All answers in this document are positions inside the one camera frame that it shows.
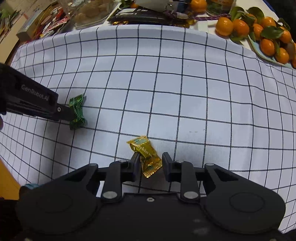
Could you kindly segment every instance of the food container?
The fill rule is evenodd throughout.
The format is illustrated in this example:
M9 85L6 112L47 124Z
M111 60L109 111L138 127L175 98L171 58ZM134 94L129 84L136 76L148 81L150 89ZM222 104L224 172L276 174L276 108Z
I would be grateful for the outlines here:
M59 0L59 4L76 28L103 23L115 7L114 0Z
M207 0L207 13L210 16L229 13L234 0Z

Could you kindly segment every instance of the clear plastic container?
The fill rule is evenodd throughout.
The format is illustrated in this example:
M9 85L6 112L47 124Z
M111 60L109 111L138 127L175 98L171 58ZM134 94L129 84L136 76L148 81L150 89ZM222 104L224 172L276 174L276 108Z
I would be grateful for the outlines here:
M103 23L115 7L114 0L59 0L76 28Z

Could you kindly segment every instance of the snack package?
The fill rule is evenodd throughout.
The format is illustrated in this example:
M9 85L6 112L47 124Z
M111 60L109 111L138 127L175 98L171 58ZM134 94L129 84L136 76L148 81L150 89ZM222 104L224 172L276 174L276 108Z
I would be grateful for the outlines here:
M70 129L74 130L84 125L85 119L83 118L82 102L84 94L73 97L69 101L69 107L74 111L76 119L70 121Z
M147 136L137 137L127 143L133 151L141 154L142 172L146 178L162 167L162 160L157 155Z

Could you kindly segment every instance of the table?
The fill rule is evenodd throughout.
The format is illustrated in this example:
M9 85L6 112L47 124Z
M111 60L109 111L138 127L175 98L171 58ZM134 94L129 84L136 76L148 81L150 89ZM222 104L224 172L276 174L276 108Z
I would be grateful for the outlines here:
M152 25L44 38L22 46L12 67L57 92L61 104L87 96L88 122L75 131L64 121L3 117L0 157L20 184L128 160L126 141L144 134L160 156L196 167L216 163L274 190L286 202L280 230L294 228L294 70L204 31ZM179 189L161 170L123 185L123 192Z

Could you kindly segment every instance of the robotic arm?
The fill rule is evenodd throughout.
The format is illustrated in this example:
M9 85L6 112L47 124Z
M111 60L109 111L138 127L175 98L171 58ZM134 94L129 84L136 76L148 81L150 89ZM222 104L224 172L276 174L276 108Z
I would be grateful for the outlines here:
M215 164L196 168L168 153L162 160L166 181L181 183L179 194L122 195L122 183L137 178L139 153L108 168L89 164L20 198L24 231L14 240L287 240L277 230L285 213L277 193Z

